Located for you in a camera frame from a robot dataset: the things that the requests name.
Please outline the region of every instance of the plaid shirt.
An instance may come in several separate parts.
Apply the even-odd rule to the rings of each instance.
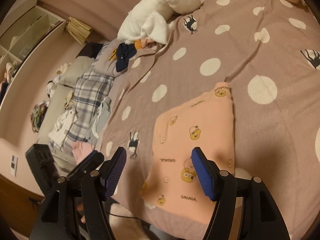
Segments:
[[[63,147],[60,149],[62,152],[71,154],[72,143],[74,141],[85,141],[85,135],[90,122],[101,102],[108,96],[113,85],[113,77],[99,75],[93,71],[96,63],[101,57],[101,54],[108,45],[109,42],[104,43],[90,68],[77,79],[73,100],[75,103],[78,121],[71,126]]]

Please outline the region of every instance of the polka dot bedspread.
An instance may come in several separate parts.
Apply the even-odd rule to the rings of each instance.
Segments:
[[[103,134],[107,158],[119,146],[128,153],[114,198],[173,236],[202,239],[207,225],[144,202],[140,191],[157,117],[227,82],[235,175],[260,176],[291,238],[300,239],[320,209],[319,52],[318,22],[307,7],[286,0],[205,0],[178,17],[167,46],[130,62]],[[235,225],[240,210],[237,203]]]

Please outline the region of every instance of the person's hand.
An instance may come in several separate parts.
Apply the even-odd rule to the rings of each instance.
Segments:
[[[77,205],[77,211],[83,211],[83,204],[82,203]],[[81,222],[85,224],[85,217],[84,216],[81,218]]]

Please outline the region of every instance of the wall outlet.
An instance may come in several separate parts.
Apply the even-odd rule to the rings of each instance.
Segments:
[[[16,173],[17,173],[17,164],[18,164],[18,157],[12,155],[10,170],[11,170],[11,175],[14,177],[16,176]]]

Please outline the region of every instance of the deer print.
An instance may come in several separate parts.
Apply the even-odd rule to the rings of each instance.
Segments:
[[[315,54],[315,58],[310,57],[308,51],[305,49],[308,57],[302,52],[302,50],[300,51],[303,56],[314,66],[315,69],[317,69],[318,66],[320,66],[320,54],[318,51],[316,50],[312,50],[313,53]]]
[[[130,156],[130,159],[135,160],[137,158],[137,147],[139,144],[139,133],[134,132],[133,135],[130,132],[130,141],[129,141],[129,150],[133,154]]]
[[[191,15],[191,17],[188,16],[188,18],[189,18],[189,21],[188,21],[188,22],[186,21],[186,19],[184,19],[184,25],[185,25],[185,27],[187,27],[187,29],[188,29],[189,31],[191,31],[191,34],[193,34],[193,33],[195,33],[195,32],[198,31],[198,30],[195,30],[195,29],[192,27],[193,23],[195,23],[195,22],[197,22],[197,21],[193,18],[193,15]]]

